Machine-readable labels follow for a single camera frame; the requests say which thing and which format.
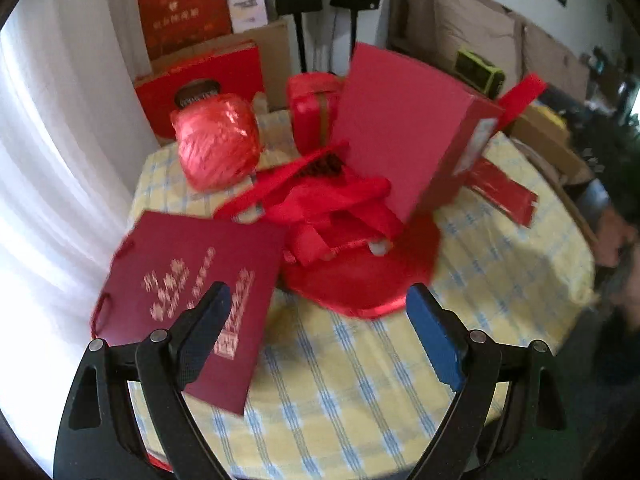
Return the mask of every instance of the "cardboard box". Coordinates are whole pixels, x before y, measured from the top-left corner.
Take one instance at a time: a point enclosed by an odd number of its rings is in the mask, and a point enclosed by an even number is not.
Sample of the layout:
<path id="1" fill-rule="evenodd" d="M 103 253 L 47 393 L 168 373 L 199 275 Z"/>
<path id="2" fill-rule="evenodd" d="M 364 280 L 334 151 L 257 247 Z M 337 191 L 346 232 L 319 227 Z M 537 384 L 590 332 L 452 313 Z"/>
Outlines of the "cardboard box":
<path id="1" fill-rule="evenodd" d="M 572 152 L 569 147 L 569 132 L 561 128 L 535 107 L 527 110 L 509 126 L 505 133 L 511 139 L 517 139 L 532 148 L 544 158 L 556 170 L 566 177 L 568 184 L 581 184 L 593 178 L 593 174 L 584 161 Z M 574 219 L 584 239 L 593 247 L 596 237 L 587 221 L 578 211 L 574 201 L 569 198 L 562 189 L 562 185 L 552 178 L 536 163 L 535 159 L 529 161 L 545 177 L 549 186 L 554 190 L 569 215 Z"/>
<path id="2" fill-rule="evenodd" d="M 287 108 L 287 80 L 291 76 L 289 31 L 285 20 L 277 20 L 265 27 L 252 28 L 241 34 L 220 36 L 204 41 L 151 62 L 154 74 L 162 73 L 172 65 L 192 57 L 201 56 L 216 48 L 225 48 L 243 41 L 255 42 L 260 51 L 260 65 L 267 101 L 271 110 Z"/>
<path id="3" fill-rule="evenodd" d="M 175 139 L 171 113 L 211 95 L 233 93 L 252 102 L 264 92 L 253 42 L 212 50 L 136 83 L 136 94 L 157 137 Z"/>
<path id="4" fill-rule="evenodd" d="M 332 142 L 347 141 L 345 163 L 391 182 L 388 207 L 402 222 L 414 210 L 455 199 L 502 109 L 418 60 L 358 44 Z"/>

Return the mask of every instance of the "yellow checkered tablecloth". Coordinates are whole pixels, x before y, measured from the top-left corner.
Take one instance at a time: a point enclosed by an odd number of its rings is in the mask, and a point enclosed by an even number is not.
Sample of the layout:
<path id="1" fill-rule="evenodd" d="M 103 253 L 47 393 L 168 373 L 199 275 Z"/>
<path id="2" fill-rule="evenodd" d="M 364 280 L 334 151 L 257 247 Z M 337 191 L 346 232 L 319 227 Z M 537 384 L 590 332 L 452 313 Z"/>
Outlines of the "yellow checkered tablecloth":
<path id="1" fill-rule="evenodd" d="M 286 112 L 259 123 L 278 156 L 296 155 Z M 486 156 L 538 194 L 533 226 L 515 225 L 463 189 L 435 215 L 444 239 L 432 289 L 469 329 L 507 344 L 540 338 L 556 350 L 591 299 L 593 258 L 561 202 L 509 140 L 498 134 Z M 145 209 L 209 216 L 249 186 L 196 194 L 175 145 L 167 146 L 146 161 L 130 220 Z M 146 446 L 162 458 L 138 385 L 132 393 Z M 414 464 L 452 393 L 438 382 L 404 312 L 375 322 L 349 319 L 276 290 L 244 418 L 185 397 L 231 474 L 344 480 Z"/>

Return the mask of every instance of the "cushion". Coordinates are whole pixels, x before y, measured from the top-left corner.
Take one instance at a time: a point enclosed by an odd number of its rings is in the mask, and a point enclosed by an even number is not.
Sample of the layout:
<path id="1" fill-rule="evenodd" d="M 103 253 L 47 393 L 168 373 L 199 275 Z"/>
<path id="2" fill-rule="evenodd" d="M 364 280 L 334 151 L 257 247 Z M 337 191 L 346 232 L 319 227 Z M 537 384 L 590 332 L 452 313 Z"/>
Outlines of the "cushion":
<path id="1" fill-rule="evenodd" d="M 409 13 L 408 0 L 390 0 L 388 40 L 406 39 L 406 20 Z"/>
<path id="2" fill-rule="evenodd" d="M 433 0 L 407 0 L 407 4 L 405 37 L 419 59 L 431 62 L 436 50 Z"/>
<path id="3" fill-rule="evenodd" d="M 589 69 L 563 44 L 533 23 L 524 25 L 524 73 L 535 72 L 544 81 L 583 102 Z"/>
<path id="4" fill-rule="evenodd" d="M 479 0 L 433 0 L 436 48 L 453 68 L 458 50 L 466 46 L 504 70 L 502 93 L 520 80 L 520 29 L 516 20 L 493 3 Z"/>
<path id="5" fill-rule="evenodd" d="M 490 9 L 506 14 L 504 8 L 493 0 L 477 0 Z M 411 54 L 427 63 L 439 66 L 442 57 L 437 53 L 436 23 L 433 0 L 406 0 L 407 15 L 404 35 Z"/>

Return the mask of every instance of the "red foil wrapping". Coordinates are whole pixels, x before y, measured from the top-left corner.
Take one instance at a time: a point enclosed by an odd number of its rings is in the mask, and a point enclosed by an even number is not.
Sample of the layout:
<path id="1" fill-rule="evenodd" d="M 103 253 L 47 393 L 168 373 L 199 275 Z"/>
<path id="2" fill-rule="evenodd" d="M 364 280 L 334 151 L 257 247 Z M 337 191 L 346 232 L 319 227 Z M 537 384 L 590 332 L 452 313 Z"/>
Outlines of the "red foil wrapping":
<path id="1" fill-rule="evenodd" d="M 251 105 L 234 94 L 196 102 L 172 114 L 178 158 L 196 191 L 214 191 L 249 176 L 260 159 Z"/>

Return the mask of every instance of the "white box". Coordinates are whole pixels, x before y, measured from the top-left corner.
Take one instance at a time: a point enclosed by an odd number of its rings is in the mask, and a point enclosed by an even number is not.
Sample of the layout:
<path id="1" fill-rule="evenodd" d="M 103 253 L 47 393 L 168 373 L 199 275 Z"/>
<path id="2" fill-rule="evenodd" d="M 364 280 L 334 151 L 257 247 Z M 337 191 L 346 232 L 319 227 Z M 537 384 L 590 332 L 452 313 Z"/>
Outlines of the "white box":
<path id="1" fill-rule="evenodd" d="M 235 34 L 269 23 L 264 0 L 228 0 L 228 3 Z"/>

